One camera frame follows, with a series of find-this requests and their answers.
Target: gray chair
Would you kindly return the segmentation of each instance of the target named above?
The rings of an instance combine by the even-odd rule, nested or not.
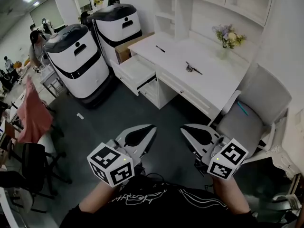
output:
[[[266,146],[272,146],[275,120],[287,109],[291,95],[282,83],[260,65],[242,91],[237,90],[222,110],[225,115],[217,132],[235,138],[251,157],[265,133],[270,135]]]

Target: white print on shirt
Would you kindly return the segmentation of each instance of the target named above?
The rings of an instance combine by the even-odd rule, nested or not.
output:
[[[226,205],[218,199],[202,199],[192,193],[186,192],[184,189],[180,189],[179,192],[184,196],[188,203],[200,209],[209,208],[214,205],[226,207]]]
[[[160,198],[166,191],[167,190],[157,192],[154,194],[148,194],[148,195],[138,195],[138,194],[126,193],[126,194],[117,196],[111,202],[125,200],[126,205],[137,205],[137,204],[142,204],[145,201],[147,201],[150,204],[153,200]]]

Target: desk drawer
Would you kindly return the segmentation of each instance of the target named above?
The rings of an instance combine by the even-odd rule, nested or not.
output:
[[[185,87],[181,86],[177,83],[172,77],[168,76],[167,74],[161,72],[158,78],[163,81],[166,85],[170,88],[174,89],[177,93],[183,96],[186,100],[188,100],[191,104],[193,104],[196,108],[202,111],[206,116],[211,118],[211,108],[208,104],[198,99],[194,94],[190,91],[185,89]]]
[[[142,93],[143,96],[145,96],[149,101],[151,101],[156,107],[159,108],[158,83],[156,79],[143,86],[139,90],[139,92]]]
[[[115,75],[136,95],[144,85],[156,78],[155,65],[139,55],[122,64],[110,62]]]

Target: dark gray floor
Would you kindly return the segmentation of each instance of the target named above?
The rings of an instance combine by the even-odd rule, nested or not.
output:
[[[59,161],[63,173],[73,180],[66,185],[53,180],[59,195],[56,200],[47,201],[48,212],[60,224],[69,209],[76,206],[99,182],[87,163],[87,155],[100,142],[115,138],[126,128],[139,124],[157,126],[157,136],[148,154],[143,159],[146,173],[156,172],[166,181],[191,188],[204,189],[211,184],[210,176],[203,178],[193,166],[195,156],[186,147],[179,127],[183,124],[207,124],[203,113],[178,96],[163,109],[158,110],[142,95],[135,96],[126,86],[119,84],[109,98],[95,110],[87,110],[66,94],[59,96],[51,107],[57,111],[56,125],[65,137],[53,134],[58,151],[65,151],[67,157]],[[77,117],[80,113],[84,120]],[[281,189],[285,181],[283,173],[276,169],[271,160],[243,165],[235,175],[242,191],[252,200],[254,210],[263,209],[268,201]],[[262,212],[260,220],[275,220],[277,212]]]

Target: black t-shirt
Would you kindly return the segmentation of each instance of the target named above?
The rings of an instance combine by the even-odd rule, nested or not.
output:
[[[78,206],[70,210],[60,227],[155,224],[249,228],[256,227],[257,222],[250,213],[232,215],[227,206],[210,192],[133,178],[116,198],[96,213],[82,212]]]

